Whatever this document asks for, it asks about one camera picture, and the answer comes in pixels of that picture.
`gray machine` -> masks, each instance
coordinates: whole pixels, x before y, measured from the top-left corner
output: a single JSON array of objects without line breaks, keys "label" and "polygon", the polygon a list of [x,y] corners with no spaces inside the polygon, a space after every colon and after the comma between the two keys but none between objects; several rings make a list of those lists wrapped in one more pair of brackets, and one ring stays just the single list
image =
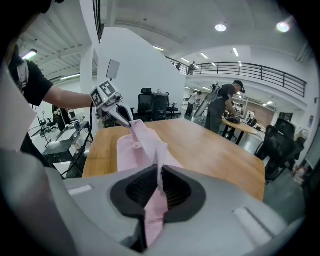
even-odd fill
[{"label": "gray machine", "polygon": [[[107,81],[91,93],[102,118],[133,119]],[[237,186],[163,166],[169,211],[157,241],[146,246],[144,205],[157,187],[157,166],[62,180],[31,155],[0,149],[0,187],[16,218],[39,245],[66,256],[273,255],[299,228]]]}]

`ceiling light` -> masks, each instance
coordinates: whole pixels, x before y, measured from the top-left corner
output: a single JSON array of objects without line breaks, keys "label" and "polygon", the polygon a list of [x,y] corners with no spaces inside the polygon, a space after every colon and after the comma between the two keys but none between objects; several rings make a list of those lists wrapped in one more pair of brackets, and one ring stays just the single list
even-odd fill
[{"label": "ceiling light", "polygon": [[33,56],[37,55],[37,50],[35,49],[31,49],[26,55],[24,55],[22,57],[23,60],[29,60],[31,59]]},{"label": "ceiling light", "polygon": [[157,50],[159,50],[159,51],[163,51],[163,50],[164,50],[164,49],[159,48],[159,47],[156,47],[156,46],[154,46],[153,48],[155,48],[155,49],[157,49]]},{"label": "ceiling light", "polygon": [[281,33],[286,33],[290,30],[290,25],[286,22],[279,22],[276,25],[276,29],[279,30]]},{"label": "ceiling light", "polygon": [[239,54],[238,54],[237,49],[236,49],[236,48],[233,48],[233,51],[234,51],[234,53],[235,53],[235,56],[239,57]]},{"label": "ceiling light", "polygon": [[200,54],[205,58],[205,59],[209,59],[207,55],[205,55],[203,52],[200,52]]},{"label": "ceiling light", "polygon": [[74,75],[63,77],[60,80],[65,80],[65,79],[69,79],[69,78],[76,78],[76,77],[79,77],[79,76],[80,76],[80,74],[74,74]]},{"label": "ceiling light", "polygon": [[215,26],[215,30],[219,31],[219,32],[224,32],[224,31],[227,30],[227,27],[225,25],[218,24],[218,25]]}]

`pink towel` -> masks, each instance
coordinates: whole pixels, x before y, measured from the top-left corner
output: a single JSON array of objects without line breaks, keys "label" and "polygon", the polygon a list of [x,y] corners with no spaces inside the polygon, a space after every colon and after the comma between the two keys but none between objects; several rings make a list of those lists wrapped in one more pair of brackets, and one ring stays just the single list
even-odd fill
[{"label": "pink towel", "polygon": [[158,187],[145,206],[145,234],[149,247],[161,234],[164,214],[168,211],[167,197],[163,190],[161,169],[163,165],[181,167],[168,151],[168,144],[161,141],[157,133],[146,127],[141,120],[131,121],[131,135],[121,137],[117,142],[118,172],[158,165]]}]

